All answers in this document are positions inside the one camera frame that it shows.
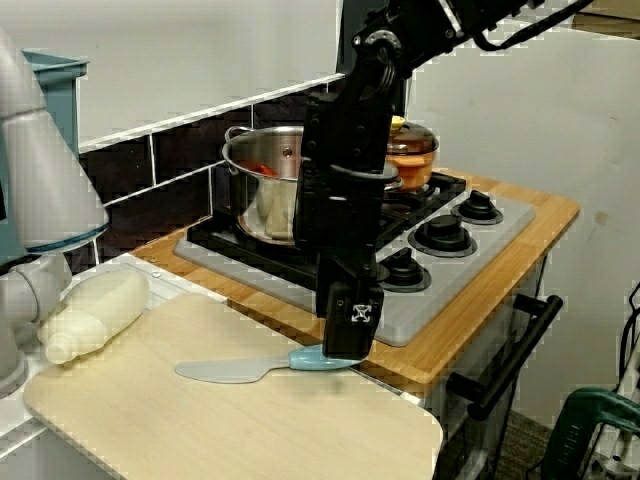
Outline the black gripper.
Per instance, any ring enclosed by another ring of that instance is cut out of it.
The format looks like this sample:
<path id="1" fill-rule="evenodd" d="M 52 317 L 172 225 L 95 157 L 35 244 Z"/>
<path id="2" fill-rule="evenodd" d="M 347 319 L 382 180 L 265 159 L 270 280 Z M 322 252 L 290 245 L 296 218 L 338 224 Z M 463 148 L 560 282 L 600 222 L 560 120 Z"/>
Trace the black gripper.
<path id="1" fill-rule="evenodd" d="M 316 316 L 324 318 L 323 354 L 330 359 L 362 361 L 370 352 L 382 315 L 383 289 L 367 287 L 363 295 L 347 283 L 374 276 L 374 256 L 386 187 L 396 169 L 355 172 L 332 165 L 299 168 L 293 235 L 298 248 L 320 255 L 317 266 Z"/>

